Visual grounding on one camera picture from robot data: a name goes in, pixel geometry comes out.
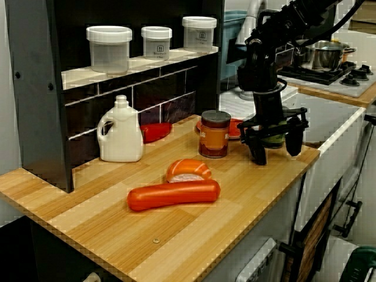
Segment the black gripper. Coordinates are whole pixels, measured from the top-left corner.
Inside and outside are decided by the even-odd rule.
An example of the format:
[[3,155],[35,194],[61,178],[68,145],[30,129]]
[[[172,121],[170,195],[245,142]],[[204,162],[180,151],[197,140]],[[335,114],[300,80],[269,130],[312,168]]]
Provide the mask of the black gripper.
[[286,135],[286,148],[291,156],[301,152],[303,135],[308,128],[307,108],[289,109],[282,106],[281,90],[254,92],[256,114],[238,125],[240,140],[246,141],[254,162],[266,165],[266,153],[261,139]]

